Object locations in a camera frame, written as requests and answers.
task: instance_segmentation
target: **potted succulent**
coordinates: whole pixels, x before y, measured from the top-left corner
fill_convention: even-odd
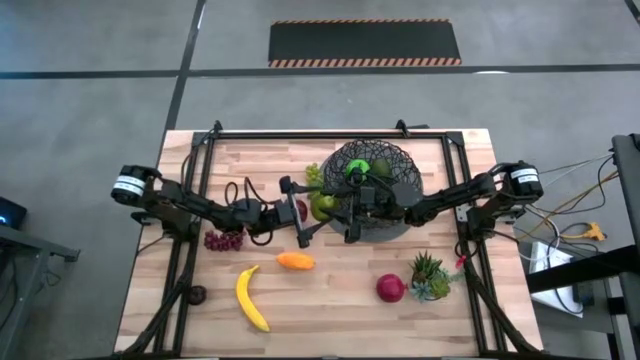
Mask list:
[[[449,294],[449,283],[456,279],[449,276],[446,270],[440,267],[442,260],[427,257],[427,252],[418,254],[411,269],[411,286],[409,292],[421,303],[441,299]]]

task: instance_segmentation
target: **green grapes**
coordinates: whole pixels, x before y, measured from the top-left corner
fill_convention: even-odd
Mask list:
[[[324,186],[324,177],[320,172],[320,168],[318,168],[317,163],[313,163],[306,167],[305,169],[307,175],[307,186]],[[314,191],[309,193],[309,199],[313,199],[316,195],[319,195],[319,191]]]

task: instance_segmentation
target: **butcher block tabletop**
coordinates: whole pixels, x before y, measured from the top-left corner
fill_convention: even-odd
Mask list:
[[[496,159],[489,132],[486,129],[459,131],[464,134],[472,175],[491,168]],[[192,135],[193,131],[167,132],[158,165],[164,177],[180,181],[180,167],[190,151]],[[304,184],[307,165],[314,162],[322,164],[348,141],[216,140],[207,197],[225,204],[225,185],[230,181],[242,184],[244,177],[248,176],[261,197],[280,199],[278,180],[282,176],[291,175],[294,181]],[[409,138],[389,142],[410,154],[421,172],[425,194],[448,187],[440,141]],[[461,179],[455,152],[453,157],[457,179]],[[198,157],[194,189],[197,189],[200,179],[202,158]],[[298,248],[295,230],[286,228],[276,231],[268,246],[259,247],[245,239],[238,252],[213,252],[202,245],[204,232],[212,229],[211,223],[203,221],[193,285],[204,286],[207,299],[201,305],[188,308],[182,356],[417,357],[478,354],[464,280],[452,283],[447,297],[423,304],[408,292],[400,302],[385,303],[375,291],[377,279],[387,273],[409,281],[412,273],[409,264],[418,252],[424,250],[442,259],[442,266],[450,273],[457,271],[453,247],[458,238],[452,211],[443,212],[425,226],[411,228],[398,238],[383,243],[361,241],[347,245],[342,234],[325,226],[313,237],[311,246],[304,250]],[[506,225],[499,225],[498,229],[512,232]],[[143,229],[139,246],[161,235],[160,225],[147,226]],[[525,338],[541,349],[542,341],[517,245],[500,237],[488,240],[486,245],[500,306]],[[178,274],[187,253],[187,244],[184,246]],[[316,261],[315,268],[309,271],[285,269],[276,262],[276,256],[284,251],[302,251],[312,255]],[[157,311],[170,253],[171,240],[166,239],[147,248],[135,260],[116,351],[131,345]],[[261,332],[251,324],[235,295],[238,275],[254,265],[260,268],[249,283],[249,295],[269,323],[269,333]],[[169,318],[167,348],[173,340],[177,307]],[[489,347],[495,349],[491,321],[484,304],[482,315]]]

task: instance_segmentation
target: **concrete floor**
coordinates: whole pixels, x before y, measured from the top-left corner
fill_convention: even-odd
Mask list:
[[[177,69],[195,4],[0,0],[0,72]],[[464,65],[640,63],[640,27],[622,0],[209,0],[192,68],[265,67],[270,21],[334,17],[449,17]],[[498,160],[548,169],[639,132],[639,83],[635,72],[190,79],[177,128],[486,127]],[[123,164],[155,164],[174,85],[0,81],[0,195],[29,208],[28,232],[83,251],[74,266],[52,265],[63,281],[38,297],[21,359],[112,350],[140,229],[109,192]],[[541,204],[593,184],[595,170],[546,189]],[[559,222],[598,221],[610,250],[632,238],[617,183],[606,192],[606,208]],[[552,353],[608,357],[601,335],[538,320]]]

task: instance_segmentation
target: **banana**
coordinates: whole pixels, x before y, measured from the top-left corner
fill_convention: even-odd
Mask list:
[[[251,275],[253,275],[253,272],[258,270],[258,268],[259,266],[256,265],[251,269],[245,270],[240,273],[240,276],[238,276],[238,281],[236,282],[236,297],[238,298],[238,302],[240,303],[240,306],[242,307],[245,315],[247,315],[253,325],[264,332],[269,332],[269,325],[267,324],[267,321],[264,319],[264,317],[262,317],[262,314],[260,314],[258,309],[256,309],[255,305],[253,305],[253,303],[251,302],[247,289],[249,287],[249,280],[251,280]]]

